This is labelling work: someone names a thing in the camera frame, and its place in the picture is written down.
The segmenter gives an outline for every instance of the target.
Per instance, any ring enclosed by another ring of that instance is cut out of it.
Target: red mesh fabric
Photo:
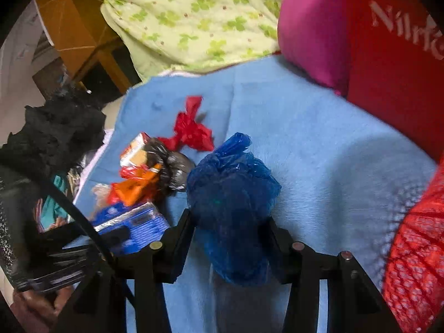
[[[444,305],[444,159],[400,225],[382,291],[404,333],[425,332]]]

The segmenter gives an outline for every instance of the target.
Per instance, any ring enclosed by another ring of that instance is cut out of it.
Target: bolt
[[[150,248],[152,250],[159,250],[160,248],[162,248],[162,246],[163,246],[162,242],[158,240],[150,243]]]
[[[345,260],[352,260],[353,258],[352,252],[349,252],[348,250],[343,250],[340,253],[340,256],[343,257]]]
[[[293,250],[300,252],[301,250],[303,250],[305,248],[305,245],[303,243],[301,243],[300,241],[295,241],[291,245],[291,247],[293,248]]]

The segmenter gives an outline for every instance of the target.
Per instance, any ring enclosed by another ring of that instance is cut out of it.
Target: teal object
[[[65,193],[67,186],[66,178],[56,175],[54,178],[54,185],[61,192]],[[48,196],[40,215],[40,224],[42,228],[45,231],[48,230],[51,224],[56,222],[57,217],[67,219],[68,213],[60,205],[58,205],[53,198]]]

